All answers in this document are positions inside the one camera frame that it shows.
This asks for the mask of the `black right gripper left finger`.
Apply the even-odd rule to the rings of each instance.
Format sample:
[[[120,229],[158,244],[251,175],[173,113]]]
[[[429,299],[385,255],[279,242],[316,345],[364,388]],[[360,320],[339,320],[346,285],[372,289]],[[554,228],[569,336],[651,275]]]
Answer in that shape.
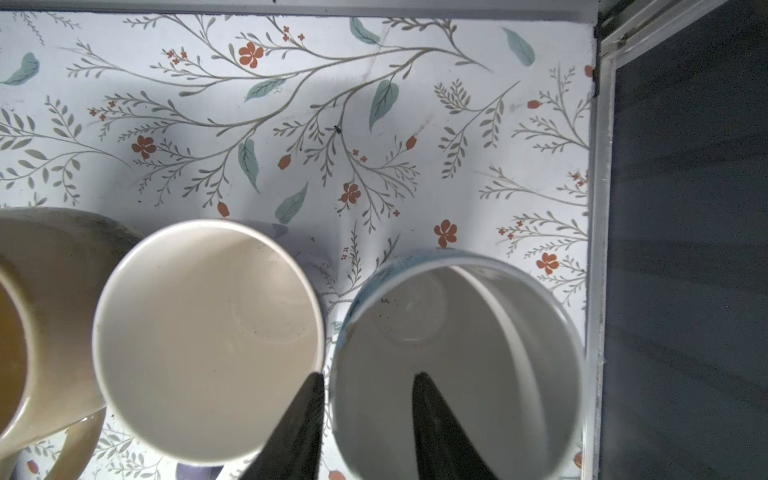
[[[324,412],[324,378],[312,372],[241,479],[316,479]]]

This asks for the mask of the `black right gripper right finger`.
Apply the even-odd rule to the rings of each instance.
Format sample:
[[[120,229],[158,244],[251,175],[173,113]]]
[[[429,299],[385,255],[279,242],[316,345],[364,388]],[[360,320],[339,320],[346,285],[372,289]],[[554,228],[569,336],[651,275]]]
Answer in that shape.
[[[411,398],[420,479],[497,478],[426,372],[415,376]]]

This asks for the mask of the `blue mug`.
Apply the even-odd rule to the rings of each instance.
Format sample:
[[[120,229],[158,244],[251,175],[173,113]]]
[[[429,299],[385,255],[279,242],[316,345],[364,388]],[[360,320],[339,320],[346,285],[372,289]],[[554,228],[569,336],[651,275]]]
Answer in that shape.
[[[378,269],[352,301],[330,371],[332,430],[361,479],[414,479],[412,391],[427,374],[499,479],[553,479],[582,431],[584,358],[532,276],[456,250]]]

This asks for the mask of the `purple mug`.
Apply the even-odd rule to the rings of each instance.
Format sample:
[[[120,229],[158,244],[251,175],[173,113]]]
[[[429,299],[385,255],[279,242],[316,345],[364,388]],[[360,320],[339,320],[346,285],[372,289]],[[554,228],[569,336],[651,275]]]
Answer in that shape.
[[[112,412],[176,461],[260,452],[308,376],[325,325],[294,258],[256,229],[190,220],[141,240],[106,282],[93,361]]]

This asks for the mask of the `beige ceramic teapot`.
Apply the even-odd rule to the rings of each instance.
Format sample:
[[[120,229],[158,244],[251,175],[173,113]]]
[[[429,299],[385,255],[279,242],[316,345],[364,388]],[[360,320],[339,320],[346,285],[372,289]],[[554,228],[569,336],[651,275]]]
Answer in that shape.
[[[95,213],[1,211],[1,476],[21,451],[60,431],[50,479],[77,479],[101,435],[105,400],[92,359],[100,294],[140,240]]]

